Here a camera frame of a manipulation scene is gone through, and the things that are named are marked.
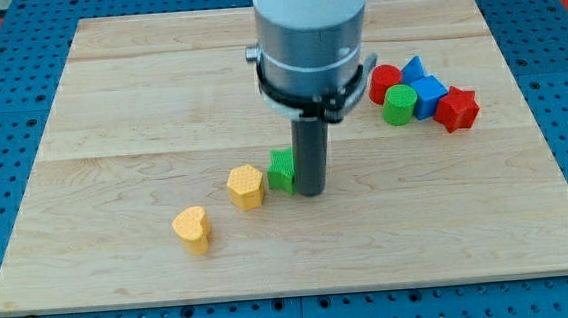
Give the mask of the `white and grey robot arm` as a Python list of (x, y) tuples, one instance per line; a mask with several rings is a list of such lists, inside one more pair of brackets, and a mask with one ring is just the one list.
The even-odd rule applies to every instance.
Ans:
[(360, 61), (366, 0), (253, 0), (246, 48), (260, 94), (295, 121), (338, 123), (361, 100), (376, 55)]

